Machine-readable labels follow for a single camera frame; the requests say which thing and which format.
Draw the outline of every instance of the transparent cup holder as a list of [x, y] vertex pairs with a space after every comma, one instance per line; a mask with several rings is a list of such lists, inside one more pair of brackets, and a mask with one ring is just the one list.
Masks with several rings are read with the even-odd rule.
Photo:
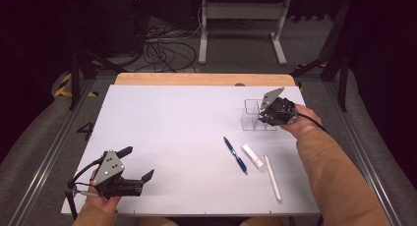
[[263, 123], [259, 120], [260, 107], [262, 101], [260, 99], [246, 99], [245, 106], [242, 111], [241, 125], [244, 131], [275, 131], [276, 127]]

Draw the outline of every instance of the sleeve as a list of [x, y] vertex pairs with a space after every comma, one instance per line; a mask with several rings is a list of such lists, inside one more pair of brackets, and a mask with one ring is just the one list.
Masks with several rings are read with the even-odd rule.
[[311, 130], [299, 137], [297, 148], [327, 226], [390, 225], [374, 192], [331, 136]]
[[73, 226], [113, 226], [116, 218], [117, 214], [104, 212], [86, 202]]

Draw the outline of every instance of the white stick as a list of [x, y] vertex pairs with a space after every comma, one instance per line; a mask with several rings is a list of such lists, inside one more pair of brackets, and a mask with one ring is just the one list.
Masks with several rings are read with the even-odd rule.
[[267, 163], [270, 182], [272, 183], [273, 192], [275, 193], [276, 200], [281, 202], [282, 201], [281, 193], [279, 192], [278, 184], [276, 183], [276, 180], [275, 180], [275, 175], [273, 174], [272, 167], [270, 166], [269, 158], [267, 155], [265, 155], [264, 158], [265, 158], [265, 162]]

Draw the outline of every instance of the human hand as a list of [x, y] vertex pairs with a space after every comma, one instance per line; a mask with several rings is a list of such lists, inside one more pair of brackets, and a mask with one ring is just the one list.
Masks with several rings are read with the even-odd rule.
[[[95, 171], [92, 172], [91, 178], [93, 179], [94, 176], [95, 176]], [[89, 186], [89, 192], [92, 194], [99, 195], [98, 191], [93, 186]], [[122, 197], [113, 197], [113, 198], [107, 199], [105, 197], [97, 198], [97, 197], [87, 196], [87, 202], [93, 205], [94, 207], [101, 209], [104, 212], [116, 213], [116, 207], [121, 198]]]
[[[313, 120], [317, 121], [320, 125], [322, 124], [322, 119], [316, 115], [316, 113], [303, 105], [295, 104], [298, 113], [303, 115], [309, 116]], [[311, 120], [304, 118], [302, 116], [297, 116], [292, 124], [289, 125], [281, 125], [282, 130], [288, 131], [289, 133], [294, 136], [295, 139], [298, 139], [301, 135], [306, 133], [309, 130], [317, 128], [317, 125], [312, 122]]]

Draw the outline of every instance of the blue pen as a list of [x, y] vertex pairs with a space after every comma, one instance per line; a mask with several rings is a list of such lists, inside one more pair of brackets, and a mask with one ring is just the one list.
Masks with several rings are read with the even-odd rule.
[[236, 158], [237, 163], [239, 164], [240, 168], [245, 174], [248, 174], [246, 165], [243, 163], [242, 159], [237, 156], [236, 151], [233, 149], [233, 146], [230, 144], [229, 140], [224, 137], [224, 142], [226, 142], [227, 147], [229, 147], [230, 151], [232, 152], [233, 156]]

